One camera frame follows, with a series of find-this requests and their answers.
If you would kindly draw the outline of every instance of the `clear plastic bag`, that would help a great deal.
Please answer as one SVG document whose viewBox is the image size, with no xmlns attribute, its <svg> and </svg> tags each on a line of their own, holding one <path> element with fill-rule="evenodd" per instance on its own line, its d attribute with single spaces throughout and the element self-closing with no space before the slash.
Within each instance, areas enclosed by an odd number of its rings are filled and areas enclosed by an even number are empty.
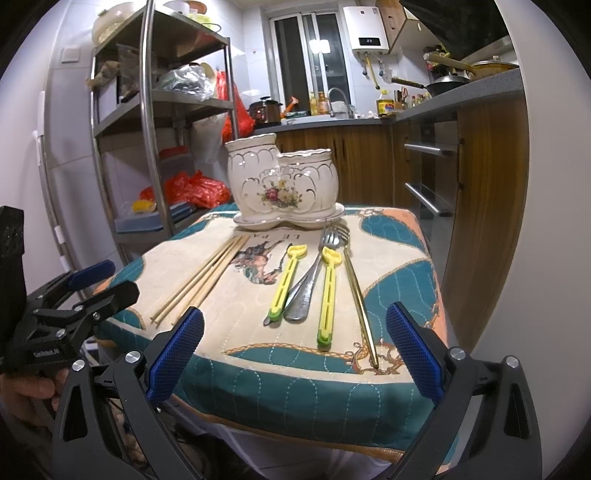
<svg viewBox="0 0 591 480">
<path fill-rule="evenodd" d="M 157 88 L 166 92 L 189 93 L 199 100 L 206 100 L 213 96 L 215 84 L 207 78 L 201 65 L 190 63 L 162 75 Z"/>
<path fill-rule="evenodd" d="M 139 92 L 139 50 L 128 45 L 117 44 L 119 70 L 121 72 L 121 91 L 119 98 L 122 103 L 129 102 Z M 152 53 L 152 82 L 156 83 L 158 59 Z"/>
<path fill-rule="evenodd" d="M 199 162 L 217 163 L 222 147 L 222 131 L 227 113 L 220 113 L 193 123 L 191 150 Z"/>
</svg>

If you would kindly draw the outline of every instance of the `bottle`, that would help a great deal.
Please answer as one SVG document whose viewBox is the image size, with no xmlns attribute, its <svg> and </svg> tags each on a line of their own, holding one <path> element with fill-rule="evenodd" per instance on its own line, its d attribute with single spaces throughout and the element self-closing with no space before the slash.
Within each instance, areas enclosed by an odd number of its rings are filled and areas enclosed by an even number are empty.
<svg viewBox="0 0 591 480">
<path fill-rule="evenodd" d="M 318 102 L 314 92 L 308 92 L 310 95 L 310 115 L 318 115 Z"/>
<path fill-rule="evenodd" d="M 326 101 L 324 92 L 318 93 L 318 114 L 326 115 L 329 112 L 329 103 Z"/>
<path fill-rule="evenodd" d="M 380 90 L 380 96 L 375 103 L 378 107 L 378 116 L 390 116 L 396 113 L 394 99 L 390 98 L 389 92 L 386 89 Z"/>
</svg>

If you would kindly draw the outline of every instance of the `yellow plastic tongs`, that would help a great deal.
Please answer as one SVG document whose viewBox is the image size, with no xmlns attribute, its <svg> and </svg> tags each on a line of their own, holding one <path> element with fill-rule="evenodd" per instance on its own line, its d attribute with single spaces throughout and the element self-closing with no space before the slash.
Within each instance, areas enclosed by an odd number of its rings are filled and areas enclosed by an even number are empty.
<svg viewBox="0 0 591 480">
<path fill-rule="evenodd" d="M 335 319 L 335 267 L 340 265 L 342 257 L 340 253 L 335 250 L 324 247 L 322 249 L 322 259 L 326 262 L 326 276 L 324 277 L 324 292 L 322 293 L 322 310 L 320 312 L 317 340 L 318 345 L 330 347 L 330 344 L 332 343 L 333 322 Z"/>
<path fill-rule="evenodd" d="M 285 306 L 285 299 L 287 298 L 287 292 L 290 289 L 291 280 L 293 279 L 294 272 L 296 271 L 298 259 L 303 257 L 307 250 L 307 245 L 292 245 L 287 249 L 287 256 L 290 260 L 287 262 L 287 267 L 281 276 L 279 286 L 277 287 L 275 297 L 273 297 L 273 302 L 271 303 L 271 308 L 269 309 L 269 320 L 272 322 L 276 322 L 281 318 L 281 313 L 283 312 L 283 307 Z"/>
</svg>

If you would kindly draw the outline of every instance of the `pan handle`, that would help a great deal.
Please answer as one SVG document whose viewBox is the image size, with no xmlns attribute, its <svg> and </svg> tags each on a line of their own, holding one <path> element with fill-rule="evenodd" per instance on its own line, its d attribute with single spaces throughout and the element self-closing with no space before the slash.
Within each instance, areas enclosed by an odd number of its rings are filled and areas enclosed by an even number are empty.
<svg viewBox="0 0 591 480">
<path fill-rule="evenodd" d="M 424 90 L 427 89 L 422 83 L 411 82 L 410 80 L 403 80 L 399 79 L 398 77 L 392 77 L 392 83 L 397 83 L 398 85 L 406 85 L 407 87 L 422 88 Z"/>
<path fill-rule="evenodd" d="M 423 58 L 427 61 L 440 63 L 441 65 L 446 65 L 454 69 L 466 70 L 470 73 L 476 73 L 476 69 L 472 65 L 468 65 L 467 63 L 464 63 L 462 61 L 448 59 L 447 57 L 442 57 L 441 55 L 436 55 L 434 53 L 426 53 L 425 55 L 423 55 Z"/>
</svg>

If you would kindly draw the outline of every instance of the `pressure cooker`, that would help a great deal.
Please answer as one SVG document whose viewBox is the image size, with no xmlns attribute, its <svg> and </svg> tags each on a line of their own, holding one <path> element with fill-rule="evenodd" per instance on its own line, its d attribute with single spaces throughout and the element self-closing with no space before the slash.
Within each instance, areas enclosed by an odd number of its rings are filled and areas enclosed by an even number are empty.
<svg viewBox="0 0 591 480">
<path fill-rule="evenodd" d="M 261 97 L 260 102 L 252 103 L 248 107 L 248 114 L 254 118 L 255 125 L 281 125 L 281 103 L 271 97 Z"/>
</svg>

